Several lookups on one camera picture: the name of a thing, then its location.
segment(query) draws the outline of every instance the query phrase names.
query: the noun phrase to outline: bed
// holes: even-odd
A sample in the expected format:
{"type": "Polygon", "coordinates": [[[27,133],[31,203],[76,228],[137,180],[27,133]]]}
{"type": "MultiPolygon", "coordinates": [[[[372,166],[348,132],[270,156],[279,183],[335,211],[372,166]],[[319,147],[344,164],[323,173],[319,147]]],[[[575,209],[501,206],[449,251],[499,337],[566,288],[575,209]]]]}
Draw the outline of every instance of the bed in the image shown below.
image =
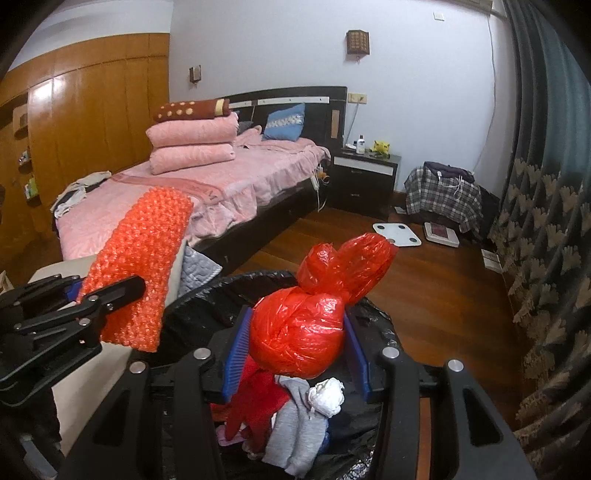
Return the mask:
{"type": "Polygon", "coordinates": [[[152,175],[148,162],[114,175],[57,220],[65,260],[96,254],[131,206],[153,186],[171,186],[193,201],[186,238],[224,272],[246,261],[317,204],[309,178],[342,145],[345,87],[293,87],[229,96],[239,119],[264,128],[269,113],[306,104],[297,142],[261,141],[250,129],[225,163],[152,175]]]}

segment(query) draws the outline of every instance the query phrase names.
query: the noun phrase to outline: white bottle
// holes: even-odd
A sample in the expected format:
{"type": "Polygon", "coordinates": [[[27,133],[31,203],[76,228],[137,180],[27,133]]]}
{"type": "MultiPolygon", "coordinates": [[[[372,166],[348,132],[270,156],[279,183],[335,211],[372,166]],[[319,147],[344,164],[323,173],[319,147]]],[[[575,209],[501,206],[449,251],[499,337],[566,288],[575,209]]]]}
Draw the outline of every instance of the white bottle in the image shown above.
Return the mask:
{"type": "Polygon", "coordinates": [[[359,140],[357,140],[357,148],[355,151],[361,155],[365,153],[365,140],[363,139],[363,135],[359,136],[359,140]]]}

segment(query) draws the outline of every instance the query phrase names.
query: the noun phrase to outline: metal bolt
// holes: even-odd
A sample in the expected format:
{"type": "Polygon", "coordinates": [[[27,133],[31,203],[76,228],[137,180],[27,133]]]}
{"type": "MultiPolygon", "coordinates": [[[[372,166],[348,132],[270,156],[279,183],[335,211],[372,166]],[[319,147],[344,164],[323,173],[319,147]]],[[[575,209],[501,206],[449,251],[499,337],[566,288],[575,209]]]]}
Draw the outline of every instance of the metal bolt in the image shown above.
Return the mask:
{"type": "Polygon", "coordinates": [[[386,358],[394,359],[400,355],[400,350],[393,346],[387,346],[382,350],[382,355],[386,358]]]}
{"type": "Polygon", "coordinates": [[[146,370],[146,364],[143,362],[134,362],[129,366],[129,371],[133,374],[140,374],[146,370]]]}
{"type": "Polygon", "coordinates": [[[197,359],[197,360],[205,360],[206,358],[209,358],[209,356],[211,356],[212,351],[209,348],[198,348],[197,350],[195,350],[193,352],[193,356],[197,359]]]}
{"type": "Polygon", "coordinates": [[[462,370],[464,370],[464,364],[462,362],[460,362],[459,360],[450,360],[447,363],[447,366],[449,367],[449,370],[453,370],[454,372],[461,372],[462,370]]]}

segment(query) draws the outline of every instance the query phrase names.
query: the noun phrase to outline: white wall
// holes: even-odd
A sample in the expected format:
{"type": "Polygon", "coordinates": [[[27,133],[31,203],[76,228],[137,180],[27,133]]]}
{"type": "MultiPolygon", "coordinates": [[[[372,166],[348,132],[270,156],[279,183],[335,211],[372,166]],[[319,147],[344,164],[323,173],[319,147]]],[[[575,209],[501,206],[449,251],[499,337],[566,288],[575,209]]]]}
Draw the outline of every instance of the white wall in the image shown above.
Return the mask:
{"type": "MultiPolygon", "coordinates": [[[[170,98],[305,85],[365,93],[351,140],[363,134],[369,145],[389,141],[402,155],[402,190],[410,170],[426,160],[476,165],[493,111],[488,18],[439,0],[174,0],[170,98]],[[371,55],[359,64],[346,57],[351,29],[369,31],[371,55]],[[203,69],[197,86],[188,80],[194,64],[203,69]]],[[[506,20],[490,22],[497,107],[476,173],[500,194],[513,137],[515,67],[506,20]]]]}
{"type": "Polygon", "coordinates": [[[10,70],[34,57],[91,38],[169,33],[173,0],[66,0],[18,53],[10,70]]]}

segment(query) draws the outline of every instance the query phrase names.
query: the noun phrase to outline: blue pillow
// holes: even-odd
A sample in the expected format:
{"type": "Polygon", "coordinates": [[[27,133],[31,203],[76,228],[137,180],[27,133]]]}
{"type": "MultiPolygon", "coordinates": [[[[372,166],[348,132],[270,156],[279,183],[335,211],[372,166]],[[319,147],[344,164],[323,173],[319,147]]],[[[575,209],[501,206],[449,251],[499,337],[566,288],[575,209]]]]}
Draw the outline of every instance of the blue pillow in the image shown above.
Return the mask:
{"type": "Polygon", "coordinates": [[[263,140],[291,140],[295,142],[304,128],[306,104],[270,113],[263,133],[263,140]]]}

